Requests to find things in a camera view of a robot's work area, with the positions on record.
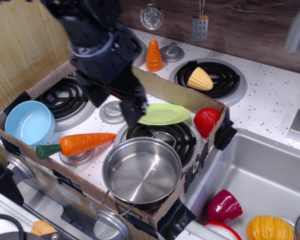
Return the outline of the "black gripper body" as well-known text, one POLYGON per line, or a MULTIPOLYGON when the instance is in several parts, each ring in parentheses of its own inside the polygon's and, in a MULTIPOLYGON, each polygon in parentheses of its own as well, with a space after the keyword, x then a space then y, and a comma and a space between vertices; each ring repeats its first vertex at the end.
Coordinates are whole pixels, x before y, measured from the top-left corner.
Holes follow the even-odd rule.
POLYGON ((136 35, 131 31, 115 31, 105 36, 106 41, 91 47, 69 45, 73 54, 70 63, 76 68, 77 81, 84 94, 88 85, 97 85, 121 100, 145 93, 132 72, 135 52, 131 38, 137 38, 136 35))

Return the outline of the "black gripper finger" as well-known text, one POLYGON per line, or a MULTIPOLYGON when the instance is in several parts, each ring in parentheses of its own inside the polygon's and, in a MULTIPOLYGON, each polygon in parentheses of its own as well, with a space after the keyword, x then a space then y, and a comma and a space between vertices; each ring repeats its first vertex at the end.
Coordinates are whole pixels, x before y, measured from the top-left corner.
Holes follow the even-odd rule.
POLYGON ((107 93, 104 89, 97 85, 87 85, 85 86, 85 94, 92 102, 92 104, 99 108, 109 97, 109 93, 107 93))
POLYGON ((129 128, 135 128, 138 121, 146 114, 149 104, 145 93, 124 98, 120 103, 122 115, 129 128))

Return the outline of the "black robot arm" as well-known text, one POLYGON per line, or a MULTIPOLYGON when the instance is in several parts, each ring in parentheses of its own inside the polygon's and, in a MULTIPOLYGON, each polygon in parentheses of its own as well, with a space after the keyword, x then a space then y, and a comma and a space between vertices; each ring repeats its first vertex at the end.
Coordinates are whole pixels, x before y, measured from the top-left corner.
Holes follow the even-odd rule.
POLYGON ((42 4, 62 25, 72 53, 79 87, 99 107, 109 95, 121 100, 130 128, 145 115, 147 99, 132 72, 135 34, 121 22, 119 0, 43 0, 42 4))

